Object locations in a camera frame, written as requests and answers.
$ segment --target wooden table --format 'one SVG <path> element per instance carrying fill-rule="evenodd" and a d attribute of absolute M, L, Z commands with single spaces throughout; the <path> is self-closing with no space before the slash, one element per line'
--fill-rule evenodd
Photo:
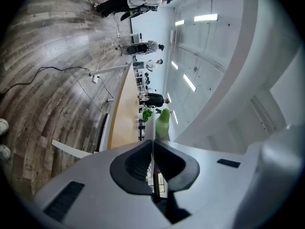
<path fill-rule="evenodd" d="M 138 142 L 139 112 L 138 87 L 133 66 L 126 68 L 127 74 L 122 79 L 122 87 L 117 96 L 108 137 L 107 149 Z"/>

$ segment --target light fixture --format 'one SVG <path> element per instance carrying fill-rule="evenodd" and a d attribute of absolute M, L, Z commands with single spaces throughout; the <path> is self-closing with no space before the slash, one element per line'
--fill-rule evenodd
<path fill-rule="evenodd" d="M 172 65 L 173 65 L 173 67 L 175 67 L 176 70 L 178 69 L 178 65 L 175 64 L 173 61 L 172 61 Z"/>
<path fill-rule="evenodd" d="M 186 80 L 186 82 L 189 84 L 189 86 L 191 87 L 192 91 L 195 92 L 196 91 L 196 87 L 194 86 L 194 84 L 191 82 L 191 80 L 184 74 L 183 78 Z"/>
<path fill-rule="evenodd" d="M 170 95 L 167 93 L 168 95 L 168 100 L 170 101 L 170 103 L 172 102 Z"/>
<path fill-rule="evenodd" d="M 196 16 L 194 18 L 194 21 L 217 21 L 218 20 L 218 14 L 206 14 L 206 15 L 200 15 Z"/>
<path fill-rule="evenodd" d="M 177 116 L 176 116 L 176 113 L 175 113 L 175 111 L 174 111 L 174 110 L 173 110 L 173 115 L 175 116 L 176 123 L 178 124 Z"/>
<path fill-rule="evenodd" d="M 183 25 L 184 24 L 184 20 L 183 21 L 177 21 L 176 23 L 175 23 L 175 25 Z"/>

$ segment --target white sneaker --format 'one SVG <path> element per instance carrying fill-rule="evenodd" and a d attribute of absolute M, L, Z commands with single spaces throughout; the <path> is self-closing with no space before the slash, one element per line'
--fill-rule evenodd
<path fill-rule="evenodd" d="M 9 129 L 9 123 L 5 119 L 0 119 L 0 135 L 5 134 Z"/>
<path fill-rule="evenodd" d="M 0 145 L 0 160 L 7 160 L 10 158 L 10 149 L 5 145 Z"/>

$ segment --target wooden floor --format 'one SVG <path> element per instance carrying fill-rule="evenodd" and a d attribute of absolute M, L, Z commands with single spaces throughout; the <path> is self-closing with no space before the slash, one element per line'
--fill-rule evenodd
<path fill-rule="evenodd" d="M 120 22 L 120 16 L 115 18 L 121 34 L 130 33 L 129 21 Z M 102 19 L 87 0 L 25 1 L 0 49 L 0 92 L 30 81 L 42 66 L 96 70 L 105 39 L 112 39 L 116 30 L 113 16 Z M 129 38 L 118 40 L 116 45 L 128 42 Z M 131 61 L 109 41 L 105 52 L 99 69 Z M 110 93 L 114 94 L 121 76 L 122 72 L 102 75 Z M 47 69 L 32 84 L 5 95 L 0 118 L 9 122 L 10 129 L 0 141 L 11 149 L 12 157 L 2 167 L 17 194 L 30 199 L 76 161 L 53 147 L 53 138 L 80 150 L 95 150 L 103 116 L 111 107 L 108 98 L 101 81 L 94 84 L 84 69 Z"/>

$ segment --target desk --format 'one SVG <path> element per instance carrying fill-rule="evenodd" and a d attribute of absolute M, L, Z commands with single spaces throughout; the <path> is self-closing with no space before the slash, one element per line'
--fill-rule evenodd
<path fill-rule="evenodd" d="M 125 64 L 115 66 L 92 72 L 90 75 L 97 76 L 105 72 L 122 69 L 125 69 L 125 72 L 114 95 L 111 111 L 108 119 L 106 120 L 100 146 L 98 147 L 99 152 L 138 142 L 139 121 L 137 119 L 137 113 L 139 112 L 139 93 L 134 76 L 133 65 Z M 91 153 L 67 146 L 54 139 L 52 144 L 62 151 L 77 158 L 83 158 L 91 155 Z"/>
<path fill-rule="evenodd" d="M 139 112 L 139 93 L 132 65 L 122 81 L 124 81 L 123 86 L 114 106 L 107 149 L 135 143 L 139 140 L 139 121 L 136 119 Z"/>

